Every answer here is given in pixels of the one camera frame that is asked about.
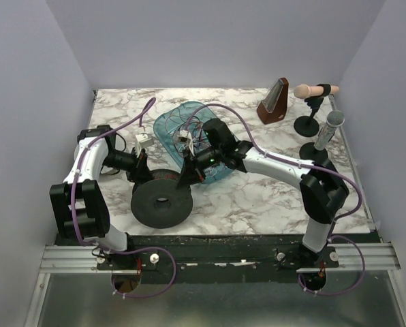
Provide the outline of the dark grey perforated spool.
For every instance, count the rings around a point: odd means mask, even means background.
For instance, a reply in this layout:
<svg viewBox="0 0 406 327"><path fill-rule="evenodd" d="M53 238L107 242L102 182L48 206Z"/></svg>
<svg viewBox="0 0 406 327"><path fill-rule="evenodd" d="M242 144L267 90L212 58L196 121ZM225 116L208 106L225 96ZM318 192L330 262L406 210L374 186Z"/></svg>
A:
<svg viewBox="0 0 406 327"><path fill-rule="evenodd" d="M172 228L184 222L193 209L190 188L176 188L179 173L159 168L152 170L153 180L135 184L131 212L143 225L154 229Z"/></svg>

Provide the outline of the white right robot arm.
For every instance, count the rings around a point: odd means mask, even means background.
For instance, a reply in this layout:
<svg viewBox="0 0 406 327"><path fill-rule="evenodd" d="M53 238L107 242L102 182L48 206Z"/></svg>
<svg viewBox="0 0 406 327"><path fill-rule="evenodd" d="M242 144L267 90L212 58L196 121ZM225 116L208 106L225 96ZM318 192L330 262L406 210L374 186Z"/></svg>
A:
<svg viewBox="0 0 406 327"><path fill-rule="evenodd" d="M178 139L185 143L178 186L205 181L206 170L219 164L291 185L301 192L303 206L309 216L302 246L313 253L321 252L330 237L336 213L349 195L349 189L333 163L329 159L293 159L259 150L250 141L237 140L220 119L208 120L202 129L209 146L198 152L194 150L193 134L186 129L178 132Z"/></svg>

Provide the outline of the black stand of silver microphone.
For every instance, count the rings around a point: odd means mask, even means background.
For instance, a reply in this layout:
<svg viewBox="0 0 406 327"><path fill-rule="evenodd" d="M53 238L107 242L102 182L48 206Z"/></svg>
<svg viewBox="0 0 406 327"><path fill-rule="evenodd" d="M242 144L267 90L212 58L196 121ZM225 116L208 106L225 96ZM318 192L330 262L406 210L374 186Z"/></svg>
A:
<svg viewBox="0 0 406 327"><path fill-rule="evenodd" d="M301 146L299 150L300 158L303 160L311 160L317 163L322 163L328 159L328 152L326 149L317 150L313 142L308 142Z"/></svg>

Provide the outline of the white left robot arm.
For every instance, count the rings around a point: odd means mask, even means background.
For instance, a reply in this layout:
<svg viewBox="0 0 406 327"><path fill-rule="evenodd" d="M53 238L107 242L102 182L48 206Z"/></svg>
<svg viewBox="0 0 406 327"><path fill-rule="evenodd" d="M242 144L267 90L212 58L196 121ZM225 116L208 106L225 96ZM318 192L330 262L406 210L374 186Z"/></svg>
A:
<svg viewBox="0 0 406 327"><path fill-rule="evenodd" d="M145 132L138 134L135 147L128 152L116 148L117 136L118 132L109 125L84 129L78 135L70 173L49 191L61 238L117 252L131 250L128 235L110 222L98 180L105 167L125 172L127 180L134 184L153 180L145 151L153 145L153 139Z"/></svg>

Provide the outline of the brown wooden metronome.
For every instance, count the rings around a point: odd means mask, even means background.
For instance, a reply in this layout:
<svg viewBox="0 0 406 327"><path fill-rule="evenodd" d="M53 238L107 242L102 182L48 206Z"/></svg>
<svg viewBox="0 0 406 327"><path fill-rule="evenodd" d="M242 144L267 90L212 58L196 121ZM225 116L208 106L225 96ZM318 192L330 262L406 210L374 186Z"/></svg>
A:
<svg viewBox="0 0 406 327"><path fill-rule="evenodd" d="M257 107L257 115L265 125L282 121L287 113L289 82L279 78Z"/></svg>

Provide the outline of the teal transparent plastic bin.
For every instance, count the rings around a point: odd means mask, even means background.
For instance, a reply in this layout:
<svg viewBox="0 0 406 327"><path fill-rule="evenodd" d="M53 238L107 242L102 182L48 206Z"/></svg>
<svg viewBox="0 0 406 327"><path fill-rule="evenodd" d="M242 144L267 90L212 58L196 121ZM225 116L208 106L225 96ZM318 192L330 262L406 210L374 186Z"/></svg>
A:
<svg viewBox="0 0 406 327"><path fill-rule="evenodd" d="M202 106L200 102L185 102L157 117L153 124L153 131L157 139L161 142L167 153L178 164L183 165L183 153L178 152L178 146L174 139L178 130L184 128L187 119L194 110ZM192 117L188 130L192 133L194 140L195 154L207 149L210 146L208 138L202 129L205 122L217 118L217 115L209 108L204 108ZM205 169L205 184L215 183L233 173L224 163Z"/></svg>

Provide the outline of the silver mesh microphone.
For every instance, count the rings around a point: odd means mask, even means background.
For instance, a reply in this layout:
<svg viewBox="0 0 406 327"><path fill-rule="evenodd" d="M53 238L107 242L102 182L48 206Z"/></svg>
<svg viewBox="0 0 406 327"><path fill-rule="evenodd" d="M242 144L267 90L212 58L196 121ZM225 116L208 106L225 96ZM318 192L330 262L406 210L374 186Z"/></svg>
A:
<svg viewBox="0 0 406 327"><path fill-rule="evenodd" d="M317 140L313 145L317 151L322 151L332 139L336 130L342 126L345 116L340 110L333 110L326 117L326 122L318 133Z"/></svg>

